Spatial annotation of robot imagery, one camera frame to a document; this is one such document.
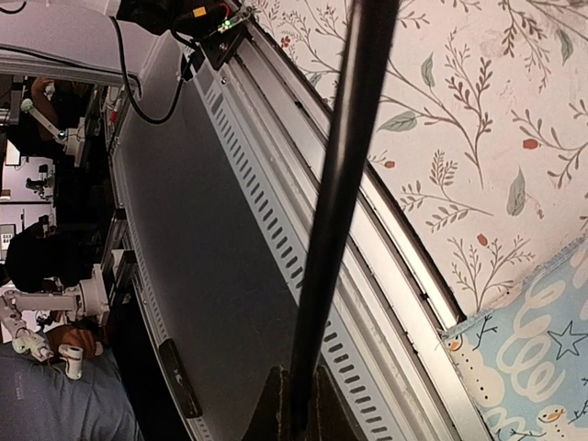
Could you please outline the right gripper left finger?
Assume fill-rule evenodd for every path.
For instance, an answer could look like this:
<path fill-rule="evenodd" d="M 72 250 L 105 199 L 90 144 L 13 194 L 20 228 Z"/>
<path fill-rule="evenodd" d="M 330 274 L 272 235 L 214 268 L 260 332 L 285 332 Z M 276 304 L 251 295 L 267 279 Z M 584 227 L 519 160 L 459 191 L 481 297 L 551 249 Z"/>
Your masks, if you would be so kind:
<path fill-rule="evenodd" d="M 290 434 L 289 373 L 281 366 L 270 369 L 251 421 L 245 441 L 285 441 Z"/>

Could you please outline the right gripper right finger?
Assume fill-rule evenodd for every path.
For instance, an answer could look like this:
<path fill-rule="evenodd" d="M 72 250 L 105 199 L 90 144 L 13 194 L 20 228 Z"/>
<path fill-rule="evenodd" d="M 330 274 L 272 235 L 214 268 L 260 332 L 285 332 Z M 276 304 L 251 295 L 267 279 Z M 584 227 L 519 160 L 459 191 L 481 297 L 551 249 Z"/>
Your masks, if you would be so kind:
<path fill-rule="evenodd" d="M 352 418 L 329 369 L 319 365 L 309 403 L 306 440 L 360 441 L 365 440 L 358 423 Z"/>

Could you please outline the black tent pole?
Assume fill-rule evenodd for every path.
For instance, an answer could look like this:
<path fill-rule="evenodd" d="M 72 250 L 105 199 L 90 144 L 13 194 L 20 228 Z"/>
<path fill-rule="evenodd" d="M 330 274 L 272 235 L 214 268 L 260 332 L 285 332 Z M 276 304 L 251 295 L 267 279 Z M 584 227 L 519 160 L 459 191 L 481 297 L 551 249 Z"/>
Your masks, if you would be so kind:
<path fill-rule="evenodd" d="M 290 432 L 301 440 L 313 377 L 367 160 L 400 4 L 355 1 L 325 149 L 290 364 Z"/>

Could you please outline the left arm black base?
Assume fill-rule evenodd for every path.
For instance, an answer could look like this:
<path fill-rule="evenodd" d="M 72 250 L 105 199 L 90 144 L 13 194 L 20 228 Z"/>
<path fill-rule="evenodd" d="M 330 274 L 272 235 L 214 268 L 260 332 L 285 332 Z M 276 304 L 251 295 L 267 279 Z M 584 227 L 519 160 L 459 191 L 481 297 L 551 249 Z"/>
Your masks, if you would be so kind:
<path fill-rule="evenodd" d="M 122 1 L 116 18 L 161 36 L 166 31 L 192 51 L 200 50 L 218 71 L 247 34 L 254 8 L 243 1 Z"/>

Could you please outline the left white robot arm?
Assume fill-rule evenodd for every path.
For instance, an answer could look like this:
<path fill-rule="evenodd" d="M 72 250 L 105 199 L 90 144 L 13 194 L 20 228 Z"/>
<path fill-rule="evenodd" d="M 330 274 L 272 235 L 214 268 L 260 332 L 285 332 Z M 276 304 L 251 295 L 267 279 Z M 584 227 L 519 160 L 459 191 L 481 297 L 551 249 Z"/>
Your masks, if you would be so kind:
<path fill-rule="evenodd" d="M 3 1 L 1 73 L 120 85 L 119 1 Z"/>

